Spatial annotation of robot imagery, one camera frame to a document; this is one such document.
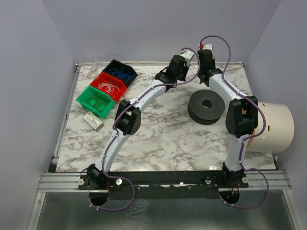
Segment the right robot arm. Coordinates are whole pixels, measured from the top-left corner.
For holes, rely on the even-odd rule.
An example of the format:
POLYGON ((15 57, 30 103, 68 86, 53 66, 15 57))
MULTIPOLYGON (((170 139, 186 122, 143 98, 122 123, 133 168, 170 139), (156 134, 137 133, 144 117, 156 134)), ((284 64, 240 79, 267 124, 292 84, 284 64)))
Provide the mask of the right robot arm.
POLYGON ((213 89, 228 106, 225 125, 231 135, 226 160, 222 166, 225 183, 235 182, 244 177, 242 162, 246 153, 247 139, 258 126, 258 100, 247 96, 231 84, 224 73, 215 65, 213 45, 198 50, 201 69, 198 77, 201 83, 213 89))

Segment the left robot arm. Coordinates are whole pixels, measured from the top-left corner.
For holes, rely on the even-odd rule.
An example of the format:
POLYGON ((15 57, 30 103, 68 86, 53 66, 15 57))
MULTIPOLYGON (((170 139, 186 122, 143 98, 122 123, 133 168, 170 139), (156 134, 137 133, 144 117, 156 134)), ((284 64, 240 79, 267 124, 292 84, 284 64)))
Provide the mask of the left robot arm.
POLYGON ((87 187, 104 185, 110 177, 107 173, 122 145, 140 128, 142 111, 157 97, 175 87, 178 81, 186 80, 193 56, 190 51, 173 56, 168 67, 158 72, 153 82, 140 95, 130 101, 120 102, 113 124, 114 132, 99 158, 86 170, 87 187))

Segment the black cable spool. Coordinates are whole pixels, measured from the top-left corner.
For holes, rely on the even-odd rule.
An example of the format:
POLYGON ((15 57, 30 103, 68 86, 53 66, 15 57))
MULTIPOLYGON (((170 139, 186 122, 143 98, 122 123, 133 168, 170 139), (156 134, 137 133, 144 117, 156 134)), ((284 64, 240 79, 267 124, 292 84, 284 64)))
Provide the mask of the black cable spool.
POLYGON ((198 90, 189 98, 188 115, 198 124, 206 126, 215 124, 224 111, 224 100, 214 91, 198 90))

